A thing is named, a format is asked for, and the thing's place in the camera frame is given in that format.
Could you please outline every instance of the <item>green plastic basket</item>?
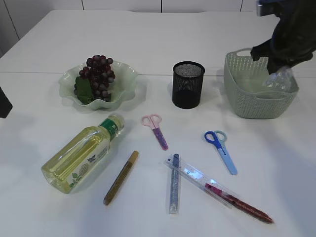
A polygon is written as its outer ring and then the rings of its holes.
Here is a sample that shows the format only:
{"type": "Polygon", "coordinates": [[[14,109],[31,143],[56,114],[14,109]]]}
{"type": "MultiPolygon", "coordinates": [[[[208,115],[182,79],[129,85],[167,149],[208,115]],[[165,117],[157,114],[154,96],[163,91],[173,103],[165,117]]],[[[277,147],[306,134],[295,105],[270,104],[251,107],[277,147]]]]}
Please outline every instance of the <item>green plastic basket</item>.
{"type": "Polygon", "coordinates": [[[263,91],[260,80],[265,78],[263,75],[268,75],[268,58],[260,58],[254,62],[251,56],[237,55],[250,50],[245,48],[226,55],[224,84],[228,100],[233,111],[240,117],[275,119],[289,107],[299,87],[293,77],[289,92],[263,91]]]}

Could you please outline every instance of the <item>pink scissors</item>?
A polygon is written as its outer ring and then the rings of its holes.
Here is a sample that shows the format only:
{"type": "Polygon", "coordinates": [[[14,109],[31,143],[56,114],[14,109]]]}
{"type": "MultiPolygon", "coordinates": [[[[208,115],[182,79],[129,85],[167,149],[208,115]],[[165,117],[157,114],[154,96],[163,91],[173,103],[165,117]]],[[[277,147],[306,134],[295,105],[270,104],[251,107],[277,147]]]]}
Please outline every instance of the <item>pink scissors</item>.
{"type": "Polygon", "coordinates": [[[154,135],[156,136],[157,140],[159,141],[159,144],[161,145],[161,148],[164,151],[166,151],[169,147],[159,128],[159,123],[161,122],[161,120],[162,118],[157,114],[145,115],[142,117],[142,125],[150,127],[153,130],[154,135]]]}

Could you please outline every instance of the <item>bottle label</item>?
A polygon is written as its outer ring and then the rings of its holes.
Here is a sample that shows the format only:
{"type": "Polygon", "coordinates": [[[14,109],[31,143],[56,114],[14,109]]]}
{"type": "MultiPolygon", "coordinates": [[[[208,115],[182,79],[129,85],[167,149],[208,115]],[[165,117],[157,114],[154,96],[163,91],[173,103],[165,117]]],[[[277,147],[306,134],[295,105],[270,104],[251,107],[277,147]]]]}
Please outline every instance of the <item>bottle label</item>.
{"type": "Polygon", "coordinates": [[[73,188],[80,179],[82,179],[88,171],[107,153],[110,142],[103,140],[89,155],[84,159],[71,175],[67,177],[70,188],[73,188]]]}
{"type": "Polygon", "coordinates": [[[111,135],[111,140],[115,137],[116,133],[118,132],[118,126],[115,122],[107,118],[104,120],[103,123],[100,124],[100,126],[104,127],[111,135]]]}

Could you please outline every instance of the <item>white cabinet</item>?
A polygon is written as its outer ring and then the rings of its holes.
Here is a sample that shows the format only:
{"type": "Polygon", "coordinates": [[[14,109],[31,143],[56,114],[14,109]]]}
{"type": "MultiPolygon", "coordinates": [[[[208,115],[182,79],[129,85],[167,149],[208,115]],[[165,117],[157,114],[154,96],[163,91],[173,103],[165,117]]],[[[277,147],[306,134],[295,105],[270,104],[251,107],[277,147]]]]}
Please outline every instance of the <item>white cabinet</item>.
{"type": "Polygon", "coordinates": [[[81,9],[81,0],[5,0],[19,37],[55,9],[81,9]]]}
{"type": "Polygon", "coordinates": [[[18,40],[4,1],[0,0],[0,55],[5,54],[18,40]]]}
{"type": "Polygon", "coordinates": [[[162,12],[240,11],[242,0],[162,0],[162,12]]]}
{"type": "Polygon", "coordinates": [[[85,10],[160,12],[161,0],[83,0],[85,10]]]}
{"type": "Polygon", "coordinates": [[[243,0],[241,11],[255,11],[257,0],[243,0]]]}

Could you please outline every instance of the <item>red pen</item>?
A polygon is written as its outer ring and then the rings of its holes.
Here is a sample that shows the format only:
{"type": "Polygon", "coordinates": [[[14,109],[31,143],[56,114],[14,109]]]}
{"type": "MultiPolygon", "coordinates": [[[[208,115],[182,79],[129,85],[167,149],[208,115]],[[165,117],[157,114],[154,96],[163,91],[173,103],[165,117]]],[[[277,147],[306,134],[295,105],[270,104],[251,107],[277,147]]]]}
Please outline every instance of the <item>red pen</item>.
{"type": "Polygon", "coordinates": [[[246,212],[247,214],[263,221],[266,223],[273,223],[273,220],[264,212],[254,208],[253,206],[248,205],[247,203],[240,201],[238,198],[210,185],[205,184],[205,187],[210,190],[211,192],[215,193],[216,195],[220,196],[222,199],[233,205],[234,207],[238,208],[246,212]]]}

